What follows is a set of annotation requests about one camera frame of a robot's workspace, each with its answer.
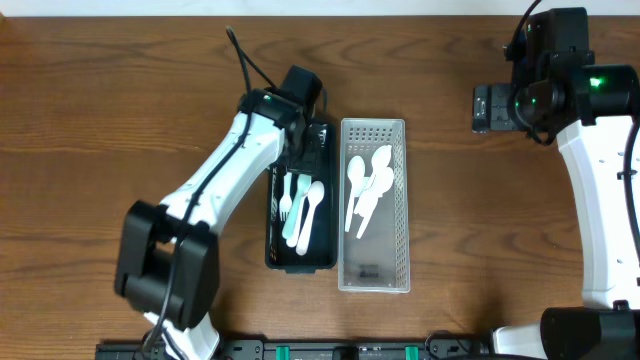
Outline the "white plastic spoon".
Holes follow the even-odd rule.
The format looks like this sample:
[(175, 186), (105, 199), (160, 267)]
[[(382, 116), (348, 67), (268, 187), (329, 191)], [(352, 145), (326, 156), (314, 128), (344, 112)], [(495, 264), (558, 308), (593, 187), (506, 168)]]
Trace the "white plastic spoon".
[(359, 193), (362, 187), (362, 181), (365, 174), (365, 163), (361, 156), (354, 156), (347, 167), (347, 177), (351, 182), (351, 191), (347, 204), (347, 211), (345, 216), (345, 231), (348, 232), (351, 227), (355, 197)]
[(302, 229), (299, 234), (298, 243), (296, 245), (296, 253), (299, 256), (304, 256), (307, 253), (315, 211), (319, 203), (323, 200), (324, 194), (325, 189), (323, 183), (321, 181), (314, 181), (311, 184), (307, 194), (309, 209), (307, 211)]
[(391, 167), (385, 167), (374, 179), (373, 184), (366, 189), (360, 196), (356, 213), (363, 220), (356, 234), (356, 238), (360, 239), (371, 220), (373, 212), (378, 204), (378, 199), (387, 192), (394, 182), (394, 170)]

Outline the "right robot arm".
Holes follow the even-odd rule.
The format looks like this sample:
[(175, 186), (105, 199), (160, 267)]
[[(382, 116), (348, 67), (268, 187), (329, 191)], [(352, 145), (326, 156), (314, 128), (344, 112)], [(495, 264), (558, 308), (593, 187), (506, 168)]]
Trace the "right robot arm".
[(487, 359), (635, 359), (639, 355), (639, 78), (600, 65), (582, 7), (519, 21), (507, 83), (475, 89), (472, 129), (556, 145), (569, 173), (583, 257), (582, 305), (495, 329)]

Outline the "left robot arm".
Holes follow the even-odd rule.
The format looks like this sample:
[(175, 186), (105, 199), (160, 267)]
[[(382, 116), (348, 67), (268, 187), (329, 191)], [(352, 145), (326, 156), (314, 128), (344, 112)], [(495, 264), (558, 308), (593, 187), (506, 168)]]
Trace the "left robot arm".
[(140, 355), (163, 340), (173, 359), (209, 359), (218, 346), (209, 308), (219, 288), (219, 243), (229, 217), (271, 166), (316, 176), (308, 133), (323, 89), (292, 66), (278, 87), (250, 89), (215, 151), (157, 205), (135, 202), (122, 229), (114, 290), (154, 326)]

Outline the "white plastic spoon diagonal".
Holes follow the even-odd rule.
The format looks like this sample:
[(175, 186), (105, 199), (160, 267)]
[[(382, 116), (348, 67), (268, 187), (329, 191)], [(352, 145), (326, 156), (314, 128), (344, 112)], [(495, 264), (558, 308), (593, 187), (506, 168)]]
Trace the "white plastic spoon diagonal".
[(359, 214), (361, 210), (364, 208), (367, 199), (370, 197), (370, 194), (374, 191), (375, 182), (378, 177), (381, 175), (384, 168), (386, 168), (391, 160), (392, 146), (384, 145), (379, 147), (371, 157), (371, 165), (373, 172), (366, 183), (363, 192), (361, 193), (358, 203), (355, 206), (354, 212)]

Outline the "white plastic utensil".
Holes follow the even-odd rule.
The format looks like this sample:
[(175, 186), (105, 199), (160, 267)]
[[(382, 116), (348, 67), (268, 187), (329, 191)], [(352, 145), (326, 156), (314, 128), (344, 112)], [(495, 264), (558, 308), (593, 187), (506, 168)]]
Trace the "white plastic utensil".
[(291, 183), (293, 174), (287, 172), (283, 177), (283, 193), (279, 200), (279, 215), (280, 220), (285, 222), (292, 207), (291, 199)]

